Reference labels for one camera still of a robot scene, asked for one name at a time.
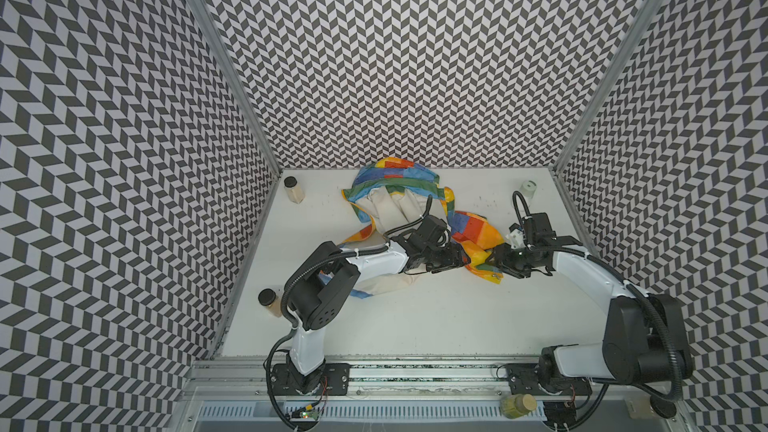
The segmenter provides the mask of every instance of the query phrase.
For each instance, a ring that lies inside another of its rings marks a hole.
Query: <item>patterned wall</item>
[[[284,167],[548,166],[642,0],[206,0]]]
[[[0,10],[0,430],[161,426],[271,177],[183,0]]]
[[[666,0],[565,171],[602,253],[686,303],[704,430],[768,422],[767,37],[766,0]]]

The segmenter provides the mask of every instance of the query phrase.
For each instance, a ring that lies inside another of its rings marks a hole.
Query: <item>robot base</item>
[[[293,364],[274,364],[272,389],[275,395],[320,395],[323,385],[327,395],[346,395],[350,380],[349,364],[324,364],[310,375],[302,376]]]

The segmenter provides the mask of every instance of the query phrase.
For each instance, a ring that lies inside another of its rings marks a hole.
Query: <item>metal corner post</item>
[[[229,53],[226,52],[226,47],[222,41],[221,34],[219,34],[216,25],[214,25],[214,20],[208,12],[205,1],[187,0],[187,5],[197,21],[197,26],[200,28],[200,31],[203,33],[203,36],[210,47],[210,52],[213,53],[216,62],[218,62],[221,72],[224,74],[224,78],[230,86],[232,95],[240,106],[240,110],[243,111],[244,119],[254,134],[256,144],[258,144],[261,152],[264,154],[266,164],[276,176],[279,176],[280,164],[277,162],[277,158],[275,158],[272,148],[270,147],[270,142],[264,134],[264,130],[261,129],[258,115],[256,114],[253,104],[248,100],[248,95],[243,87],[243,82],[235,71]]]
[[[614,58],[608,65],[602,80],[598,84],[598,88],[587,104],[587,108],[581,114],[576,128],[566,141],[560,156],[554,161],[554,171],[558,176],[562,175],[562,171],[571,161],[576,150],[581,145],[581,141],[584,140],[587,132],[592,127],[592,123],[597,118],[600,110],[602,110],[610,92],[616,85],[619,77],[621,77],[621,73],[624,72],[624,68],[638,48],[646,31],[648,31],[653,23],[654,17],[656,17],[663,2],[664,0],[644,0],[640,5],[638,14],[635,16],[632,24],[630,24],[627,35],[619,43]]]

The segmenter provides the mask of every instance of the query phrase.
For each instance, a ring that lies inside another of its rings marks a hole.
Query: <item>black and white geometric wallpaper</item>
[[[686,303],[702,430],[768,423],[768,0],[666,0],[565,170],[601,252]]]
[[[286,168],[548,166],[642,0],[206,0]]]
[[[183,0],[0,10],[0,430],[159,430],[273,178]]]

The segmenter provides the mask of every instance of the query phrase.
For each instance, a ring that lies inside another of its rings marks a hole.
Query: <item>black lid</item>
[[[274,302],[275,298],[277,298],[277,294],[275,294],[275,291],[271,288],[265,288],[263,291],[259,292],[259,303],[264,307]]]

